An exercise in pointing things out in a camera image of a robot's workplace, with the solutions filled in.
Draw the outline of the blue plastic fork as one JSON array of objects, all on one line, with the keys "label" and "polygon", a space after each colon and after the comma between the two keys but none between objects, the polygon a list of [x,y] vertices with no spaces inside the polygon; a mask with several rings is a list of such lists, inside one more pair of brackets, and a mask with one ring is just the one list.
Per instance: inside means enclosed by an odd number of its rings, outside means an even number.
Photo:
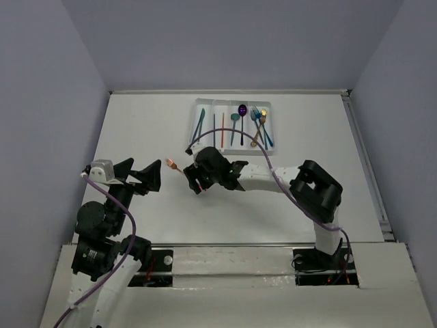
[{"label": "blue plastic fork", "polygon": [[257,127],[257,135],[260,136],[260,131],[263,130],[264,145],[266,148],[268,148],[268,145],[272,148],[274,146],[274,142],[266,130],[267,111],[265,109],[259,110],[257,107],[252,107],[251,113],[255,126]]}]

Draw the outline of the teal plastic spoon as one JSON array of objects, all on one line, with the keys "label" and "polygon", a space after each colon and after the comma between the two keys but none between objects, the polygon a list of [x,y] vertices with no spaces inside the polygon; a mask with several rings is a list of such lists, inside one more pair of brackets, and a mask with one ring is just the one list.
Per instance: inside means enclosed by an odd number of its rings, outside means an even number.
[{"label": "teal plastic spoon", "polygon": [[239,113],[232,113],[231,114],[231,121],[232,121],[232,132],[231,132],[231,139],[230,139],[230,146],[233,146],[234,142],[234,135],[235,135],[235,128],[236,128],[236,122],[240,119]]}]

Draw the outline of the gold ornate fork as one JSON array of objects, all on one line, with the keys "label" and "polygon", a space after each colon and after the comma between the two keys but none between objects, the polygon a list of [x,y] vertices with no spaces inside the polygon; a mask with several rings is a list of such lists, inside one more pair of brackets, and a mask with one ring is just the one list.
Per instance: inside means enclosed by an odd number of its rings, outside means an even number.
[{"label": "gold ornate fork", "polygon": [[[266,110],[259,110],[259,112],[261,113],[262,117],[266,117],[267,116],[267,111]],[[261,123],[260,132],[261,132],[262,137],[264,138],[264,133],[263,133],[263,130],[262,130],[262,123]]]}]

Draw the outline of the iridescent rainbow fork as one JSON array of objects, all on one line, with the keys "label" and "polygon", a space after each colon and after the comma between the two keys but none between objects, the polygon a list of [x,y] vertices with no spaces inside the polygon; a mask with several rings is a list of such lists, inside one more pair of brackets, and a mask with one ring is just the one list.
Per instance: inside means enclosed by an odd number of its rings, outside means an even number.
[{"label": "iridescent rainbow fork", "polygon": [[262,130],[264,133],[264,146],[265,146],[265,149],[267,151],[268,150],[268,138],[267,138],[266,129],[265,129],[265,122],[266,122],[266,117],[261,117]]}]

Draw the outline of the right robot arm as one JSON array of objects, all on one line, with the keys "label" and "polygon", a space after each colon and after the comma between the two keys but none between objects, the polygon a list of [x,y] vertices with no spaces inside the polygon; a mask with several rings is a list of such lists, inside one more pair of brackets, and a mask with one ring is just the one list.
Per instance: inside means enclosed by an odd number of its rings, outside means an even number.
[{"label": "right robot arm", "polygon": [[307,265],[322,270],[339,260],[342,238],[337,215],[343,187],[315,161],[277,168],[270,163],[230,162],[216,148],[199,142],[186,153],[193,164],[184,168],[184,174],[196,194],[215,184],[230,191],[283,193],[313,221],[315,249],[307,256]]}]

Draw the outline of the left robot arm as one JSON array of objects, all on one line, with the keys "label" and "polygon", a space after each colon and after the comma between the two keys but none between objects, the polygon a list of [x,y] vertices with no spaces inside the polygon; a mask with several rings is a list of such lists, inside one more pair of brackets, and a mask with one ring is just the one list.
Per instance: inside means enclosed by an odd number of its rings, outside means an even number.
[{"label": "left robot arm", "polygon": [[133,163],[132,158],[117,164],[95,160],[81,173],[106,200],[86,202],[77,213],[70,294],[56,327],[108,327],[135,273],[150,265],[149,240],[136,232],[122,241],[114,239],[125,219],[133,218],[128,210],[132,198],[157,192],[161,186],[160,160],[140,171],[132,169]]}]

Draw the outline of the rose gold fork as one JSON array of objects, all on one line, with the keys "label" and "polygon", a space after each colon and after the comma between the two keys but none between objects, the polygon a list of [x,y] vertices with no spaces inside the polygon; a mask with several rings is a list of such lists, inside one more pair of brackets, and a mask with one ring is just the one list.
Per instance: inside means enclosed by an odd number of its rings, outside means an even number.
[{"label": "rose gold fork", "polygon": [[180,169],[180,168],[177,166],[177,164],[176,164],[173,160],[166,158],[166,159],[165,159],[165,163],[166,163],[166,165],[167,165],[168,167],[170,167],[172,170],[175,170],[175,171],[181,173],[183,176],[185,175],[185,173],[183,172],[183,170]]}]

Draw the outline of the purple metal spoon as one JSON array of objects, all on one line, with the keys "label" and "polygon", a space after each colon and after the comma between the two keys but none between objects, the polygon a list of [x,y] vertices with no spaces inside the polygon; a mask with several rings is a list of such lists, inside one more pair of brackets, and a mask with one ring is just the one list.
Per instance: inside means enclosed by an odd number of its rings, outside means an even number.
[{"label": "purple metal spoon", "polygon": [[[244,132],[244,117],[247,114],[247,106],[245,104],[241,104],[238,107],[238,114],[241,118],[241,132]],[[240,137],[240,145],[243,146],[244,145],[244,135],[241,135]]]}]

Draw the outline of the teal plastic knife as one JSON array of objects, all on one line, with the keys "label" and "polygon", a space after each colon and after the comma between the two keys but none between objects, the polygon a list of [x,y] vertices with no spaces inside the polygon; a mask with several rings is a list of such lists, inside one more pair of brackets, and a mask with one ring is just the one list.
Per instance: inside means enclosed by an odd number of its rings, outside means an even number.
[{"label": "teal plastic knife", "polygon": [[203,120],[204,120],[204,117],[205,117],[205,113],[206,113],[205,109],[202,108],[202,109],[201,109],[200,116],[199,116],[199,119],[198,119],[198,121],[201,121],[202,123],[201,123],[201,127],[199,128],[199,132],[198,132],[196,138],[197,138],[198,136],[200,136],[200,134],[201,134],[201,130],[202,130],[202,125],[203,125]]}]

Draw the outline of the orange chopstick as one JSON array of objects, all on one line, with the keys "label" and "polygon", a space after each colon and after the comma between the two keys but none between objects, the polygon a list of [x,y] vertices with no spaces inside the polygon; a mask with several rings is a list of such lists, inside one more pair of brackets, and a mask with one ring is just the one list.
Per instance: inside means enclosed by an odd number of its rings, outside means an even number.
[{"label": "orange chopstick", "polygon": [[222,121],[221,121],[221,149],[224,148],[224,129],[225,128],[225,113],[222,113]]}]

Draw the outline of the dark blue plastic knife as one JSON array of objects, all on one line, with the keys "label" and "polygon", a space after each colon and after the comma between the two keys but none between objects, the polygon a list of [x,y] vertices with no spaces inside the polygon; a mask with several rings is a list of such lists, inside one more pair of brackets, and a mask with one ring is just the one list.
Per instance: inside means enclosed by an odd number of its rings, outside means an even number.
[{"label": "dark blue plastic knife", "polygon": [[193,133],[193,136],[192,136],[192,138],[191,138],[191,141],[194,141],[195,140],[195,138],[196,138],[196,136],[197,136],[197,134],[198,134],[198,132],[199,132],[199,128],[201,127],[201,121],[198,121],[198,123],[197,123],[197,125],[196,125],[196,128],[195,128],[195,131],[194,131],[194,133]]}]

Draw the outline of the dark blue metal fork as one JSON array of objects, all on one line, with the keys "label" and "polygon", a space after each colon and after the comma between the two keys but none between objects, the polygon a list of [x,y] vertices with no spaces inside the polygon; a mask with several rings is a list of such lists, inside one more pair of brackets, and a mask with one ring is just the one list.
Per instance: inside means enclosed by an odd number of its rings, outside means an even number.
[{"label": "dark blue metal fork", "polygon": [[253,107],[251,109],[251,119],[254,122],[255,127],[257,129],[256,134],[255,134],[255,138],[260,139],[261,143],[264,144],[264,138],[262,137],[261,132],[260,132],[261,118],[262,118],[262,115],[259,112],[259,110],[256,109],[255,107]]}]

